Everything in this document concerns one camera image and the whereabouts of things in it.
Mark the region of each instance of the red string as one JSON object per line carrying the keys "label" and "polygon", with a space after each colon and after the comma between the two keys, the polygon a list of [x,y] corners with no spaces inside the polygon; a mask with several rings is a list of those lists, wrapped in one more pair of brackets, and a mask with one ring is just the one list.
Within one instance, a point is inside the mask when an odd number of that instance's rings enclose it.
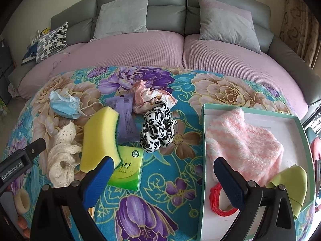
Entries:
{"label": "red string", "polygon": [[211,209],[214,213],[218,214],[219,216],[233,215],[236,211],[238,211],[237,208],[232,208],[229,211],[223,211],[219,209],[219,194],[221,190],[222,190],[222,185],[220,183],[216,184],[215,187],[211,188],[211,194],[210,194]]}

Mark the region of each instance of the sofa armrest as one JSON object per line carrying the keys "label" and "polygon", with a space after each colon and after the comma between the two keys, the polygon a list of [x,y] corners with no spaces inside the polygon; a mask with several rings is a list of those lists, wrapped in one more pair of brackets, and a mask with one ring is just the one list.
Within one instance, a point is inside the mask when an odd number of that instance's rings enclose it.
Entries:
{"label": "sofa armrest", "polygon": [[36,60],[28,62],[22,66],[16,67],[12,73],[9,74],[8,79],[14,88],[18,89],[22,79],[28,72],[36,65]]}
{"label": "sofa armrest", "polygon": [[274,36],[267,54],[292,76],[308,105],[321,102],[321,78],[289,46]]}

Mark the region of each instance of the face mask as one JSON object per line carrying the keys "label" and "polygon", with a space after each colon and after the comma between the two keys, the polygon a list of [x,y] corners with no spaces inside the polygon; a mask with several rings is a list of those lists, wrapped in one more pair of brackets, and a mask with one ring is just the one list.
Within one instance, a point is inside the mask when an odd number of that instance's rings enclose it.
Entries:
{"label": "face mask", "polygon": [[71,96],[68,92],[66,92],[65,97],[59,95],[56,91],[52,91],[49,95],[50,99],[50,107],[52,110],[60,115],[61,117],[70,118],[70,119],[77,119],[81,115],[84,115],[86,117],[90,117],[91,115],[84,114],[84,110],[88,107],[91,107],[95,103],[100,102],[94,102],[93,104],[80,109],[80,100],[78,97]]}

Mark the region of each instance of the black and white patterned pillow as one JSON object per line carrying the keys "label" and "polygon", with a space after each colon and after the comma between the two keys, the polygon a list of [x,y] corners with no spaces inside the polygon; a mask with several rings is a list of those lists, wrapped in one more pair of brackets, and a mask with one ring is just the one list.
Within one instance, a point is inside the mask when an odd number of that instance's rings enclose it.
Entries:
{"label": "black and white patterned pillow", "polygon": [[68,22],[39,39],[36,53],[36,63],[39,63],[49,56],[52,56],[55,53],[67,48],[67,28]]}

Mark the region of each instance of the mask ear loop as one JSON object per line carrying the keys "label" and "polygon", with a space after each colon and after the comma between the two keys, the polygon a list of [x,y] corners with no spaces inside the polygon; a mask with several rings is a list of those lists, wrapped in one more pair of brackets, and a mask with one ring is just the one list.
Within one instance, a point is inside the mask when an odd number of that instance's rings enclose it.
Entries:
{"label": "mask ear loop", "polygon": [[87,107],[85,107],[85,108],[78,109],[79,113],[80,113],[81,115],[83,115],[83,116],[91,117],[93,114],[91,114],[91,115],[86,115],[86,114],[84,114],[83,110],[85,110],[86,108],[91,107],[91,106],[94,105],[95,103],[99,103],[102,107],[104,107],[104,105],[102,105],[102,103],[101,103],[100,101],[95,101],[94,103],[92,103],[91,105],[89,105],[89,106],[87,106]]}

